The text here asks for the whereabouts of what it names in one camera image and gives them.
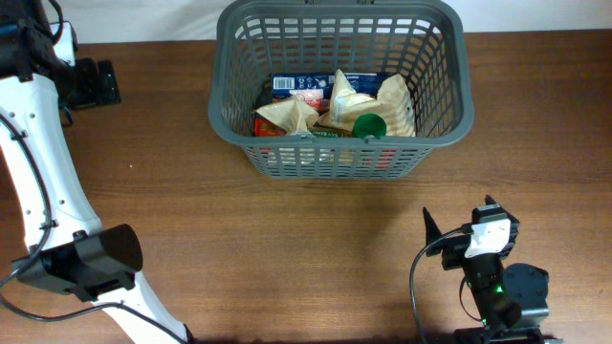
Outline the red spaghetti packet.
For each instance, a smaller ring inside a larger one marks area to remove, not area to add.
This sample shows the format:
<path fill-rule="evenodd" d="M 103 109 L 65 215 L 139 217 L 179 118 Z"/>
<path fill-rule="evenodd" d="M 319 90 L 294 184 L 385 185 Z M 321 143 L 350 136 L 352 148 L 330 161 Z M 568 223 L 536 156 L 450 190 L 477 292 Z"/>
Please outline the red spaghetti packet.
<path fill-rule="evenodd" d="M 317 138 L 353 138 L 352 131 L 348 132 L 336 128 L 323 127 L 315 125 L 310 128 L 310 133 Z M 286 132 L 280 127 L 272 124 L 270 121 L 257 116 L 254 120 L 254 134 L 257 137 L 279 137 L 284 136 Z M 339 165 L 351 165 L 353 163 L 354 150 L 349 149 L 322 149 L 318 154 L 314 148 L 301 149 L 299 156 L 295 156 L 295 151 L 290 148 L 280 148 L 279 153 L 273 152 L 272 148 L 264 147 L 261 149 L 262 155 L 268 159 L 269 163 L 281 162 L 283 164 L 297 164 L 298 161 L 304 164 L 313 164 L 315 162 L 331 163 L 337 161 Z"/>

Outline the green-lidded jar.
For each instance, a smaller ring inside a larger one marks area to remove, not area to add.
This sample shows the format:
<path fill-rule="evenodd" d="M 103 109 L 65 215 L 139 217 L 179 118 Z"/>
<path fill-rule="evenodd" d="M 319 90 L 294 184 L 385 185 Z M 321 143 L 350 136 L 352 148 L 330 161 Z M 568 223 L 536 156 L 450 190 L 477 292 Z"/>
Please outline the green-lidded jar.
<path fill-rule="evenodd" d="M 385 120 L 377 114 L 368 113 L 359 116 L 352 129 L 354 138 L 365 139 L 374 137 L 379 139 L 386 135 L 387 125 Z"/>

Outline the clear bag of rice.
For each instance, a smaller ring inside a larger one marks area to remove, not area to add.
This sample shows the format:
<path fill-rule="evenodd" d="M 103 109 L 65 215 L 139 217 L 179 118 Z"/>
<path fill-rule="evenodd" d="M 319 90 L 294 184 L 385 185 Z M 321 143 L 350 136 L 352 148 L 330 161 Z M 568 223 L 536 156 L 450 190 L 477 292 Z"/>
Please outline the clear bag of rice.
<path fill-rule="evenodd" d="M 412 100 L 402 75 L 395 74 L 385 78 L 377 94 L 372 97 L 358 93 L 351 86 L 346 74 L 337 69 L 329 111 L 319 117 L 317 124 L 352 131 L 358 118 L 366 114 L 375 114 L 384 120 L 387 136 L 416 135 Z"/>

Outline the grey plastic basket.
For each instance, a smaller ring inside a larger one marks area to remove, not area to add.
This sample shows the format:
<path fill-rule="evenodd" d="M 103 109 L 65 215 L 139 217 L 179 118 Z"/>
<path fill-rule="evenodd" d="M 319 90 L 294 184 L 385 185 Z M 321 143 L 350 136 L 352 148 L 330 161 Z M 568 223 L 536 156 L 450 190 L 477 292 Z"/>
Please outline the grey plastic basket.
<path fill-rule="evenodd" d="M 402 75 L 410 138 L 258 137 L 254 112 L 276 74 Z M 441 1 L 236 1 L 217 23 L 208 117 L 262 174 L 280 179 L 395 180 L 474 122 L 462 22 Z"/>

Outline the beige paper bag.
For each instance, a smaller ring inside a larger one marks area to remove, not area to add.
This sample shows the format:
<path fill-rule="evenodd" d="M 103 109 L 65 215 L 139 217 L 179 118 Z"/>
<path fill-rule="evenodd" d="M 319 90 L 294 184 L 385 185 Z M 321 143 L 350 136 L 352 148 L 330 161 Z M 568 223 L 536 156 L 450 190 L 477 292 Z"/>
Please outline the beige paper bag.
<path fill-rule="evenodd" d="M 290 97 L 285 100 L 274 102 L 268 105 L 259 107 L 254 111 L 254 119 L 257 116 L 270 121 L 272 124 L 283 129 L 286 134 L 284 136 L 298 136 L 299 138 L 312 138 L 313 135 L 310 133 L 310 128 L 315 125 L 319 118 L 317 110 L 309 106 L 306 102 L 299 100 L 295 97 Z M 280 148 L 290 148 L 297 153 L 296 148 L 292 147 L 280 147 L 272 148 L 273 152 L 278 154 Z M 269 163 L 268 159 L 262 155 L 261 158 L 267 161 L 267 164 L 283 164 L 281 162 Z M 297 164 L 283 164 L 283 165 L 302 165 L 299 161 Z"/>

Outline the blue and white carton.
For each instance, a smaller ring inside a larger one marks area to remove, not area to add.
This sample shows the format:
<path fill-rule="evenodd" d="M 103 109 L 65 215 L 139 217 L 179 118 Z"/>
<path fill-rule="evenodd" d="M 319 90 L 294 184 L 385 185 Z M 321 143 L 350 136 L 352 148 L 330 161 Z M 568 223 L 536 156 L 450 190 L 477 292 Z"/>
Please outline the blue and white carton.
<path fill-rule="evenodd" d="M 350 86 L 357 93 L 375 96 L 390 73 L 345 73 Z M 335 84 L 334 74 L 273 74 L 272 101 L 296 96 L 324 114 L 329 110 Z"/>

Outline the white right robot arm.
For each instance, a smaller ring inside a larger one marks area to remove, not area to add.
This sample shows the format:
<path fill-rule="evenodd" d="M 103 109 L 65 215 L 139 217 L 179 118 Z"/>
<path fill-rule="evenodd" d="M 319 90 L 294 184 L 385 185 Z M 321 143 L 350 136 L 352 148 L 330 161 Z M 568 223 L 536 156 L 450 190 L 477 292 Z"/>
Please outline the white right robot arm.
<path fill-rule="evenodd" d="M 520 222 L 492 196 L 474 208 L 471 220 L 447 233 L 437 226 L 424 208 L 426 245 L 410 268 L 409 292 L 420 339 L 427 338 L 418 314 L 415 272 L 423 256 L 440 255 L 444 270 L 461 269 L 460 287 L 468 288 L 478 314 L 479 328 L 457 329 L 448 343 L 561 343 L 546 335 L 541 323 L 549 316 L 549 273 L 524 263 L 505 267 L 502 263 L 515 246 Z"/>

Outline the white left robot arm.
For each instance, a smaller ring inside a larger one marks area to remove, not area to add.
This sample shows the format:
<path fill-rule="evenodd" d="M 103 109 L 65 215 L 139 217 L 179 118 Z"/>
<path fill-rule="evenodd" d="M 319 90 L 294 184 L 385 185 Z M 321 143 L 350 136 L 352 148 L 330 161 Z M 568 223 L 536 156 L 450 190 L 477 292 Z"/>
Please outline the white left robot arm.
<path fill-rule="evenodd" d="M 1 151 L 24 224 L 26 256 L 9 279 L 73 295 L 106 312 L 137 343 L 189 343 L 148 285 L 129 225 L 103 226 L 74 167 L 63 130 L 75 110 L 120 103 L 111 62 L 76 58 L 70 22 L 51 23 L 42 1 L 1 5 Z"/>

